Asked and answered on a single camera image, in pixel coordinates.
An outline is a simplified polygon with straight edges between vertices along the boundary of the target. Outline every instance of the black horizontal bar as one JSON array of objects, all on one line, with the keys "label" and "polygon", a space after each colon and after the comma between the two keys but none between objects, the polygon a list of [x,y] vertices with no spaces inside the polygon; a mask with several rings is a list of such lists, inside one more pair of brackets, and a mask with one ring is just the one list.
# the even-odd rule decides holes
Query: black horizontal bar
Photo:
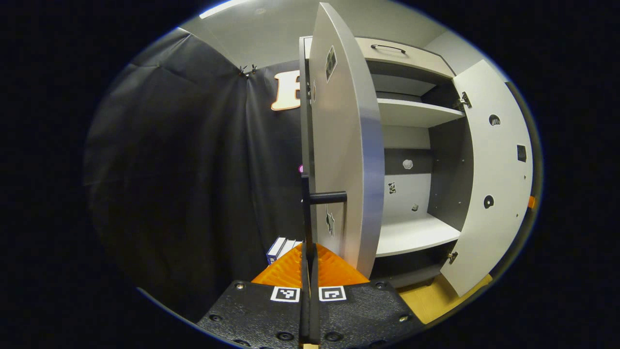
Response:
[{"label": "black horizontal bar", "polygon": [[333,204],[335,202],[346,202],[346,191],[332,191],[329,193],[310,194],[310,205]]}]

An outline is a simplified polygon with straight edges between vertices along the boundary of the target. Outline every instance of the wooden floor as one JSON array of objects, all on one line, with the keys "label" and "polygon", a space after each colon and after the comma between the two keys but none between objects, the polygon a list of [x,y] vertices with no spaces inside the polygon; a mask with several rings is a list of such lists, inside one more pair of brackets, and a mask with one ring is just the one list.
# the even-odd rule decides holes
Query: wooden floor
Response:
[{"label": "wooden floor", "polygon": [[400,288],[398,293],[420,321],[423,324],[428,324],[454,309],[481,287],[488,285],[491,280],[493,278],[487,274],[474,288],[465,293],[463,297],[459,297],[448,280],[440,274],[430,286]]}]

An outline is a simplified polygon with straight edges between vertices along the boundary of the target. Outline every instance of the cabinet shelf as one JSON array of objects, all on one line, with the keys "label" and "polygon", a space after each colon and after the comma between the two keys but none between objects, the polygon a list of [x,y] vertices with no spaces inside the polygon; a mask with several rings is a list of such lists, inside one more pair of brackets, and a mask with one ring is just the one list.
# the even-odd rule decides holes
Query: cabinet shelf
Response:
[{"label": "cabinet shelf", "polygon": [[458,239],[460,234],[461,232],[430,214],[420,219],[385,222],[381,226],[377,257],[438,246]]},{"label": "cabinet shelf", "polygon": [[377,98],[381,124],[430,128],[464,117],[454,109],[399,99]]}]

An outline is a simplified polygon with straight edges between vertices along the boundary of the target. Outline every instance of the ceiling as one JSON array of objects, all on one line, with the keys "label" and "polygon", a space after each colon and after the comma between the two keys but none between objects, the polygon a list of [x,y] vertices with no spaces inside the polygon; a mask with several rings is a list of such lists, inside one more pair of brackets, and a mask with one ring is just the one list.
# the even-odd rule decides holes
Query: ceiling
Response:
[{"label": "ceiling", "polygon": [[[424,47],[446,32],[426,15],[388,0],[323,0],[356,36]],[[201,38],[236,66],[268,66],[299,59],[299,37],[312,35],[318,0],[249,0],[181,28]]]}]

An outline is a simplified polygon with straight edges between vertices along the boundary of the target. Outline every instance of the metal bracket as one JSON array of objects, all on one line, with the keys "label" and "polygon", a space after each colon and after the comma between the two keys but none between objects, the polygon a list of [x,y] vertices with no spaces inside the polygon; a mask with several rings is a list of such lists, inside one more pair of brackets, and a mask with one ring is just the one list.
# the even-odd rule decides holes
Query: metal bracket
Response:
[{"label": "metal bracket", "polygon": [[467,96],[467,92],[465,91],[463,91],[462,98],[457,99],[456,102],[452,106],[455,108],[458,108],[462,112],[465,112],[465,107],[463,106],[463,104],[471,108],[471,102],[469,101],[469,97]]},{"label": "metal bracket", "polygon": [[458,252],[453,252],[448,254],[448,258],[450,258],[450,264],[454,263],[454,260],[456,259],[456,257],[459,255]]}]

